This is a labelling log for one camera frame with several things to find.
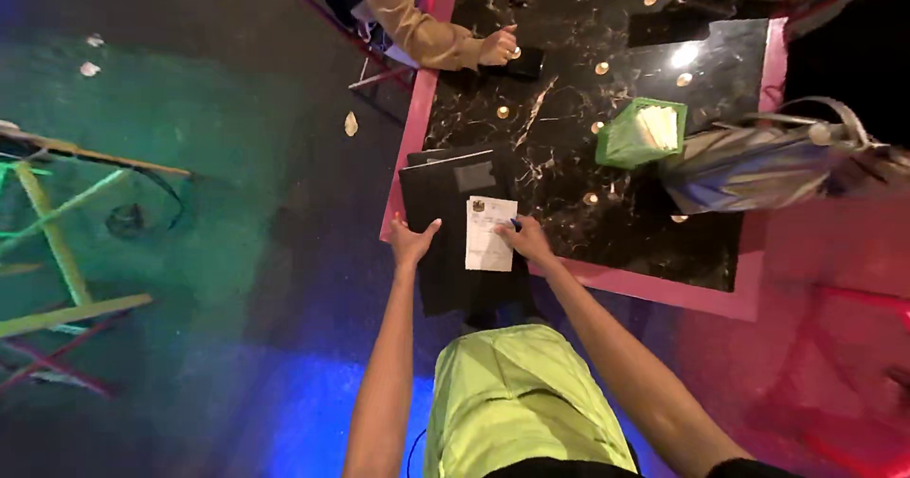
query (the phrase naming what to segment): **black menu folder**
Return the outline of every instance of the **black menu folder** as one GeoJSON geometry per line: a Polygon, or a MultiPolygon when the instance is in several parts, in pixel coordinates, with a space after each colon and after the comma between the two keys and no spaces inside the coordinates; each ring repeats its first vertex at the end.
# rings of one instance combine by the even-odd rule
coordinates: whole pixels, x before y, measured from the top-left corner
{"type": "Polygon", "coordinates": [[[503,146],[472,146],[408,155],[414,164],[399,171],[411,230],[421,232],[436,218],[442,227],[418,263],[425,315],[450,310],[480,312],[517,304],[531,312],[528,265],[517,252],[511,272],[467,271],[470,196],[513,199],[512,175],[503,146]]]}

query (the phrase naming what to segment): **paper scrap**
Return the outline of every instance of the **paper scrap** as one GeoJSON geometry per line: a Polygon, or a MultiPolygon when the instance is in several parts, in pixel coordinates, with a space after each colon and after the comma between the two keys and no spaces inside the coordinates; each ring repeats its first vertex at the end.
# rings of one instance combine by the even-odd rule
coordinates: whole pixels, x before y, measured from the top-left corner
{"type": "Polygon", "coordinates": [[[518,202],[471,196],[468,199],[468,238],[464,268],[469,271],[510,272],[512,247],[493,230],[518,215],[518,202]]]}
{"type": "Polygon", "coordinates": [[[347,136],[354,136],[354,134],[357,133],[357,130],[357,118],[354,117],[354,112],[348,112],[347,117],[344,118],[344,132],[347,136]]]}
{"type": "Polygon", "coordinates": [[[85,77],[95,77],[100,71],[100,67],[90,62],[85,62],[79,67],[79,72],[85,75],[85,77]]]}
{"type": "Polygon", "coordinates": [[[675,108],[643,108],[635,115],[635,124],[648,146],[658,149],[676,149],[679,146],[675,108]]]}
{"type": "Polygon", "coordinates": [[[85,42],[88,43],[89,46],[97,48],[103,45],[105,43],[105,40],[101,38],[101,35],[93,34],[89,37],[86,37],[85,42]]]}

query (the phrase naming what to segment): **black marble tabletop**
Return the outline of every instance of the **black marble tabletop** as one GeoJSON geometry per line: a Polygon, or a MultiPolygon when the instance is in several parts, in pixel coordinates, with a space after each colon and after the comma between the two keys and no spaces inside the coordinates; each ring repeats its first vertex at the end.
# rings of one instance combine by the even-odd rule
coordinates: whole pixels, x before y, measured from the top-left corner
{"type": "Polygon", "coordinates": [[[673,221],[654,165],[597,165],[591,128],[635,97],[686,103],[687,134],[755,111],[766,19],[709,23],[671,0],[456,0],[452,21],[478,36],[518,24],[519,45],[543,48],[546,58],[533,81],[442,72],[425,149],[508,141],[519,211],[540,219],[558,255],[733,289],[742,217],[673,221]],[[609,69],[599,75],[602,62],[609,69]],[[679,87],[686,73],[691,80],[679,87]]]}

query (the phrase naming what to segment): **pink table edge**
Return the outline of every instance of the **pink table edge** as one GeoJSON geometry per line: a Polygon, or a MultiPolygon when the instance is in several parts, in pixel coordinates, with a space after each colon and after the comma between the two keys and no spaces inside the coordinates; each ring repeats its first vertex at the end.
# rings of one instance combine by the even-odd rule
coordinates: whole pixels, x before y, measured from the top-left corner
{"type": "MultiPolygon", "coordinates": [[[[449,21],[455,0],[425,0],[428,11],[437,19],[449,21]]],[[[772,19],[768,24],[768,36],[764,55],[762,83],[759,90],[759,110],[774,110],[779,104],[786,75],[786,49],[783,41],[783,26],[786,18],[772,19]]],[[[429,122],[438,72],[421,69],[414,81],[408,120],[405,123],[396,174],[392,178],[386,210],[382,216],[380,240],[389,241],[389,223],[395,212],[405,213],[401,197],[398,170],[407,166],[409,153],[422,150],[429,122]]],[[[566,268],[578,281],[588,287],[603,289],[622,295],[653,300],[663,304],[686,309],[710,312],[728,318],[755,321],[758,317],[758,301],[764,263],[764,238],[767,216],[763,212],[747,212],[740,236],[739,261],[736,266],[734,291],[720,291],[690,286],[671,280],[664,280],[629,271],[611,269],[603,265],[562,259],[566,268]]],[[[531,273],[540,271],[531,267],[531,273]]]]}

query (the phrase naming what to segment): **woman's hand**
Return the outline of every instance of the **woman's hand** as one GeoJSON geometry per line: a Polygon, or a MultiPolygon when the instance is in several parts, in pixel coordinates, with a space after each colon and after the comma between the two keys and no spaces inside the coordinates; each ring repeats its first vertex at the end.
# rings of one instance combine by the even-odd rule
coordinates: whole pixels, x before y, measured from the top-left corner
{"type": "Polygon", "coordinates": [[[550,250],[547,235],[540,228],[540,222],[533,216],[517,216],[516,220],[521,225],[521,231],[516,231],[512,226],[500,224],[496,227],[497,235],[519,252],[521,256],[540,268],[545,268],[553,263],[559,263],[556,255],[550,250]]]}
{"type": "Polygon", "coordinates": [[[427,229],[422,233],[415,233],[408,229],[408,223],[401,219],[401,214],[395,212],[395,217],[391,223],[391,236],[389,243],[392,244],[392,253],[395,255],[395,267],[397,269],[415,269],[417,262],[429,249],[429,242],[433,240],[433,235],[439,231],[442,226],[442,219],[433,220],[427,229]]]}
{"type": "Polygon", "coordinates": [[[481,56],[478,63],[483,65],[503,65],[515,54],[515,29],[517,25],[503,27],[490,34],[481,45],[481,56]]]}

